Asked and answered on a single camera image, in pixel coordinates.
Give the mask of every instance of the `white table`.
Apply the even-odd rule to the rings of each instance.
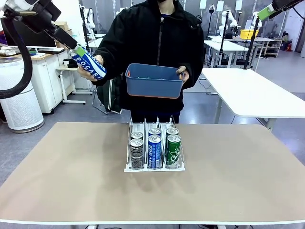
[[[218,61],[220,61],[220,57],[219,57],[219,51],[221,48],[221,43],[217,43],[217,42],[213,42],[213,41],[204,41],[204,43],[206,45],[208,45],[210,47],[211,53],[212,53],[212,62],[211,62],[211,67],[214,67],[215,64],[215,59],[216,59],[216,66],[218,64]],[[241,45],[232,43],[232,42],[228,42],[228,41],[224,41],[223,44],[223,52],[227,55],[229,55],[229,61],[228,61],[228,66],[227,68],[231,67],[231,61],[232,61],[232,57],[233,57],[233,53],[235,52],[247,52],[249,49],[245,48]],[[237,55],[235,55],[235,59],[234,59],[234,63],[236,64],[236,60],[237,60]]]
[[[94,34],[94,36],[96,37],[96,38],[102,38],[102,37],[104,37],[106,34],[103,34],[103,33],[95,33]]]
[[[236,116],[256,118],[270,131],[277,118],[305,118],[305,101],[253,70],[203,68],[202,73],[219,94],[216,124],[223,101]]]
[[[96,49],[100,46],[101,42],[102,42],[103,38],[99,38],[99,39],[96,39],[96,40],[92,40],[90,43],[89,43],[89,48],[91,49]]]
[[[213,38],[215,38],[216,36],[208,36],[208,37],[209,37],[210,39],[213,39]],[[248,41],[248,42],[249,42],[250,40],[251,40],[251,39],[241,39],[240,36],[237,36],[237,37],[234,37],[234,36],[233,36],[232,39],[225,39],[225,41],[229,41],[229,42],[245,42],[245,41]],[[255,71],[257,70],[257,67],[258,67],[258,64],[259,64],[259,60],[260,60],[261,55],[262,55],[262,52],[263,52],[263,47],[264,47],[264,45],[265,45],[266,43],[268,43],[268,42],[273,42],[273,41],[275,41],[275,40],[274,40],[274,39],[265,38],[265,37],[256,37],[256,38],[254,39],[253,49],[255,49],[255,50],[254,50],[255,55],[254,55],[253,59],[255,58],[258,49],[260,48],[258,60],[257,60],[257,62],[256,62],[255,69],[254,69]]]
[[[68,68],[65,65],[61,65],[58,68],[56,68],[56,70],[60,71],[59,77],[61,79],[61,87],[62,87],[62,94],[63,94],[63,101],[62,102],[64,104],[84,104],[85,105],[86,104],[85,100],[68,100],[65,85],[63,83],[63,73],[65,71],[74,71],[75,72],[75,71],[77,71],[77,68]],[[90,92],[90,91],[76,91],[73,74],[70,74],[70,79],[71,79],[72,86],[73,86],[72,94],[90,94],[90,95],[93,94],[93,92]]]

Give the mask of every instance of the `wire rack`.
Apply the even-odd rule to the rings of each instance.
[[[159,168],[157,169],[150,169],[148,167],[148,131],[152,128],[160,128],[161,129],[161,138],[162,138],[162,154],[161,159],[162,163],[160,163]],[[166,155],[165,155],[165,140],[166,140],[166,130],[169,127],[176,128],[175,123],[172,122],[172,119],[170,119],[170,122],[168,123],[160,123],[159,119],[157,118],[156,123],[147,123],[146,120],[144,120],[144,123],[133,123],[132,119],[130,118],[129,122],[129,131],[128,131],[128,141],[127,141],[127,160],[126,160],[126,168],[124,169],[125,172],[163,172],[163,171],[185,171],[184,166],[184,154],[183,154],[183,148],[182,145],[180,145],[180,151],[179,151],[179,160],[178,160],[178,166],[177,168],[167,168],[166,165]],[[131,151],[130,151],[130,134],[134,131],[139,131],[143,133],[143,142],[144,142],[144,166],[142,169],[133,169],[131,166]]]

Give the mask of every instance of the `yellow bin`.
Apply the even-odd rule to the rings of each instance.
[[[245,40],[251,40],[254,30],[240,30],[240,38]],[[256,30],[255,38],[258,35],[259,30]]]

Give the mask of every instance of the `cardboard box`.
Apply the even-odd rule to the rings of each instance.
[[[68,30],[68,31],[66,31],[66,33],[68,33],[70,36],[72,36],[72,30]],[[59,43],[58,41],[56,41],[56,47],[57,48],[66,48],[67,49],[66,46],[64,46],[63,44]]]
[[[54,24],[58,25],[59,27],[61,27],[65,31],[69,30],[68,23],[66,21],[56,21],[56,22],[54,22]]]

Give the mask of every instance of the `blue plastic basket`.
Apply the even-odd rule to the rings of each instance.
[[[126,71],[127,92],[132,96],[176,99],[183,80],[171,67],[132,63]]]

